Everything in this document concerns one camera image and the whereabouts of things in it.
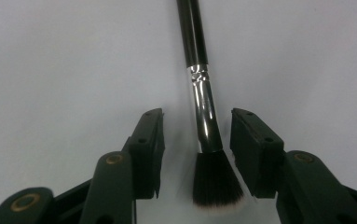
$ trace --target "white background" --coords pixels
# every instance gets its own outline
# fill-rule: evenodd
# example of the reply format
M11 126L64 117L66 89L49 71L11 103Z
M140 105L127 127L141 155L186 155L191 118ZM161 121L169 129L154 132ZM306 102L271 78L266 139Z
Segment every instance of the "white background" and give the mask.
M200 8L225 148L230 110L251 110L285 150L317 155L357 189L357 1ZM274 200L247 195L223 217L192 205L197 140L185 72L175 0L0 0L0 203L88 180L140 116L161 107L161 192L138 202L138 223L279 223Z

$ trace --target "clamp jaw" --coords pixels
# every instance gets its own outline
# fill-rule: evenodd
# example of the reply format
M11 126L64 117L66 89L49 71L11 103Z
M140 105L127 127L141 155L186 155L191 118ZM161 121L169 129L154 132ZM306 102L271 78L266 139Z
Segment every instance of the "clamp jaw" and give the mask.
M232 110L230 148L249 191L274 198L283 224L357 223L357 191L341 185L323 162L283 141L250 111Z
M0 205L0 224L136 223L135 200L160 189L163 113L144 113L122 151L100 157L91 180L54 197L50 189L21 190Z

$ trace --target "silver ferrule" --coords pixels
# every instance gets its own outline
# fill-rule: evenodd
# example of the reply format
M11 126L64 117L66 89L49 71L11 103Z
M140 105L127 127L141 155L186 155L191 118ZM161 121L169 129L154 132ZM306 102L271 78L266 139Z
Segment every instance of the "silver ferrule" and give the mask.
M192 78L201 153L223 150L221 134L216 122L208 65L196 64L188 67L187 71Z

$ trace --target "metal rivet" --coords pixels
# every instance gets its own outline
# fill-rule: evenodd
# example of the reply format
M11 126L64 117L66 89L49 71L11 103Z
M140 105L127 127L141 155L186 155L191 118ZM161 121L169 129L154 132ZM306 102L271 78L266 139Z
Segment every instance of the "metal rivet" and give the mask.
M314 159L310 155L303 154L303 153L297 153L294 155L294 157L297 161L302 161L307 163L314 161Z
M10 206L10 210L14 212L24 211L29 207L33 206L34 204L38 203L40 198L41 195L37 193L26 194L15 200L15 202L13 202L13 204Z
M106 159L106 163L108 164L116 164L123 160L123 156L121 155L112 155Z

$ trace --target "brush handle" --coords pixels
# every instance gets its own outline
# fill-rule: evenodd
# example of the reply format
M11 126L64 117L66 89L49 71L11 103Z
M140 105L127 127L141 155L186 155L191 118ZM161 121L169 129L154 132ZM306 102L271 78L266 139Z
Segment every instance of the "brush handle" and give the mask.
M208 64L198 0L177 0L186 67Z
M202 153L223 150L208 73L198 0L177 0L187 72L192 79L198 139Z

